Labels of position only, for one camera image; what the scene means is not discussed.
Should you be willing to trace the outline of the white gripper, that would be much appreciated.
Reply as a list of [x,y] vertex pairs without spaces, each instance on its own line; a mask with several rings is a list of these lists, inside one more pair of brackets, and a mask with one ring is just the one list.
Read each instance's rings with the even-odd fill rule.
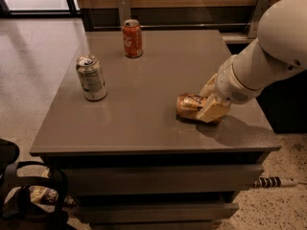
[[230,111],[231,104],[245,104],[260,95],[260,90],[251,90],[238,80],[233,70],[235,58],[233,55],[226,60],[200,91],[204,103],[198,120],[214,122]]

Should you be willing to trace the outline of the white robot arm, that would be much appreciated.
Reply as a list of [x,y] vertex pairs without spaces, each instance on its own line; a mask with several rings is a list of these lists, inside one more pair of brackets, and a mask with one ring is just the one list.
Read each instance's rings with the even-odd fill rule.
[[197,119],[206,123],[245,104],[277,81],[307,69],[307,0],[280,0],[262,15],[257,37],[227,59],[203,87]]

